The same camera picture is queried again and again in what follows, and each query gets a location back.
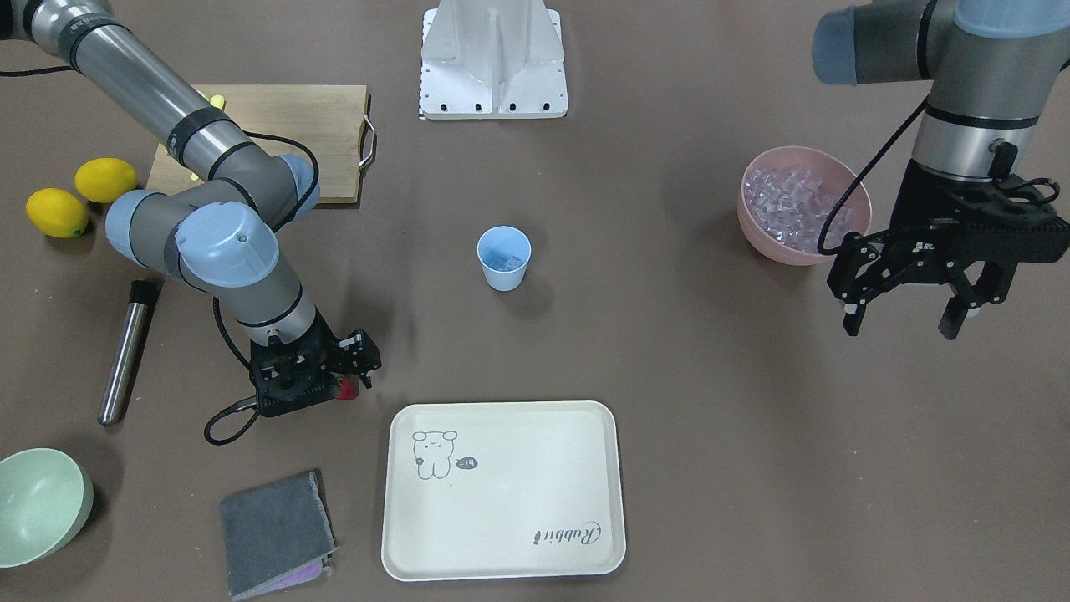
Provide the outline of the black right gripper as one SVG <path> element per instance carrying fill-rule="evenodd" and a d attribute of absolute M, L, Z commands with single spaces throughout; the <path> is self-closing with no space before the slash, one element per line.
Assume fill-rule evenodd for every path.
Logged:
<path fill-rule="evenodd" d="M 367 331 L 355 330 L 339 340 L 321 313 L 316 313 L 307 331 L 289 343 L 275 327 L 268 329 L 265 344 L 251 343 L 253 377 L 299 377 L 326 370 L 351 379 L 360 390 L 371 390 L 372 375 L 381 367 L 380 350 Z"/>

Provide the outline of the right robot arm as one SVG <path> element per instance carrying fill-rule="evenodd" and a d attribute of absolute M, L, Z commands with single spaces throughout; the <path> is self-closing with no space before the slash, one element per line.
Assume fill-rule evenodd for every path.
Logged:
<path fill-rule="evenodd" d="M 382 365 L 366 331 L 338 338 L 282 254 L 278 230 L 320 198 L 314 152 L 272 156 L 114 18 L 107 1 L 4 1 L 3 38 L 22 38 L 106 93 L 198 186 L 119 195 L 110 243 L 131 262 L 207 291 L 251 340 L 247 367 L 264 392 L 370 386 Z"/>

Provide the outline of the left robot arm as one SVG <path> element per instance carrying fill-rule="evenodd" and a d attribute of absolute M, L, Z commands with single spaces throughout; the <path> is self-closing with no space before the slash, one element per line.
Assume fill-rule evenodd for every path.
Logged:
<path fill-rule="evenodd" d="M 856 335 L 880 294 L 949 285 L 941 334 L 1002 304 L 1021 263 L 1067 251 L 1059 185 L 1014 174 L 1058 75 L 1067 68 L 1066 1 L 874 1 L 826 14 L 813 37 L 825 84 L 929 80 L 912 113 L 915 145 L 882 232 L 850 232 L 827 283 Z"/>

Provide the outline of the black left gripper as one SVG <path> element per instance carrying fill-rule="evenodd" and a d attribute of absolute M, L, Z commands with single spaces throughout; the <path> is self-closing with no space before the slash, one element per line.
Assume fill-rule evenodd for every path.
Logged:
<path fill-rule="evenodd" d="M 1009 291 L 1017 264 L 994 262 L 961 263 L 948 251 L 937 251 L 934 240 L 924 241 L 908 228 L 888 228 L 875 235 L 850 232 L 834 252 L 827 283 L 834 296 L 843 300 L 842 327 L 849 336 L 859 335 L 863 313 L 871 300 L 898 285 L 949 285 L 949 298 L 939 331 L 956 340 L 966 319 L 985 304 L 1000 304 Z"/>

